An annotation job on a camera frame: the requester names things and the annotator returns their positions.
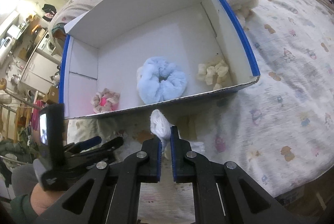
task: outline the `green sleeve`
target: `green sleeve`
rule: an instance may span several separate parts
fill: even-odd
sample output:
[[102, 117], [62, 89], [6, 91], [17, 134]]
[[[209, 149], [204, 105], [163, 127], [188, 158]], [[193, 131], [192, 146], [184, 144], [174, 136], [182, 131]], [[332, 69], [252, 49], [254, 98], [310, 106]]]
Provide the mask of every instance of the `green sleeve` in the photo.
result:
[[37, 218], [37, 214], [30, 204], [30, 195], [14, 198], [10, 202], [10, 206], [12, 217], [17, 224], [30, 224]]

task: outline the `metal pivot screw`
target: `metal pivot screw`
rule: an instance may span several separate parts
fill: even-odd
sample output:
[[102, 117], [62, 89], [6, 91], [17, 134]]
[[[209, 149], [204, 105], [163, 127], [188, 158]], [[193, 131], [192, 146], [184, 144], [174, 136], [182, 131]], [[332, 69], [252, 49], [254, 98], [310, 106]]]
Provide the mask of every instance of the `metal pivot screw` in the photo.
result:
[[187, 152], [187, 154], [186, 154], [186, 156], [189, 157], [189, 158], [195, 158], [196, 155], [197, 155], [197, 153], [194, 152], [194, 151], [189, 151], [189, 152]]
[[229, 168], [229, 169], [235, 169], [237, 167], [237, 164], [233, 161], [228, 161], [226, 163], [226, 166]]
[[146, 152], [143, 152], [143, 151], [137, 152], [137, 157], [138, 158], [145, 158], [146, 156], [147, 156]]
[[98, 162], [98, 163], [96, 164], [96, 167], [97, 167], [98, 169], [105, 169], [106, 166], [107, 166], [107, 164], [106, 164], [106, 162], [104, 162], [104, 161]]

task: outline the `cardboard box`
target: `cardboard box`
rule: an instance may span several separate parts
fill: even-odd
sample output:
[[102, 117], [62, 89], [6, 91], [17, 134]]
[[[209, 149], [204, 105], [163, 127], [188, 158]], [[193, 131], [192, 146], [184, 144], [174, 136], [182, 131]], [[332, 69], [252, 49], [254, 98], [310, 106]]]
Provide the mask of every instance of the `cardboard box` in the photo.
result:
[[24, 61], [28, 61], [28, 58], [26, 57], [27, 55], [27, 50], [25, 48], [23, 48], [20, 52], [18, 57]]
[[38, 44], [44, 37], [45, 33], [46, 33], [45, 29], [42, 28], [41, 31], [37, 34], [34, 40], [34, 44]]
[[[226, 0], [103, 0], [65, 25], [59, 86], [65, 116], [99, 117], [91, 98], [108, 88], [121, 94], [119, 110], [129, 112], [180, 101], [221, 97], [256, 83], [260, 72], [249, 42]], [[229, 65], [225, 87], [198, 81], [198, 64], [221, 55]], [[136, 72], [152, 56], [176, 63], [187, 75], [183, 95], [145, 105]]]
[[58, 103], [58, 95], [58, 88], [51, 86], [49, 91], [43, 97], [43, 102], [46, 102], [47, 104]]

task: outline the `light blue scrunchie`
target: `light blue scrunchie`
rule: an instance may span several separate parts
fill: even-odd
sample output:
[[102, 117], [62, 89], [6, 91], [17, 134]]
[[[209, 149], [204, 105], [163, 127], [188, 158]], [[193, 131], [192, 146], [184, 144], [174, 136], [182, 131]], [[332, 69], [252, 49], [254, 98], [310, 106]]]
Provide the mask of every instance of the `light blue scrunchie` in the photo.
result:
[[156, 56], [145, 61], [137, 90], [143, 102], [151, 104], [179, 98], [186, 86], [185, 73], [175, 63]]

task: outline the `cardboard box on shelf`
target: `cardboard box on shelf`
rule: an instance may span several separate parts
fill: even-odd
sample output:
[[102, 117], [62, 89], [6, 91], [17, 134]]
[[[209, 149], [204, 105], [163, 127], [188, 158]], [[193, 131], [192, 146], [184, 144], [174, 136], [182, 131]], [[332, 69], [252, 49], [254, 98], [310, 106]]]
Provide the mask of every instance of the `cardboard box on shelf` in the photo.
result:
[[49, 91], [43, 97], [43, 102], [47, 104], [58, 103], [58, 88], [51, 86]]

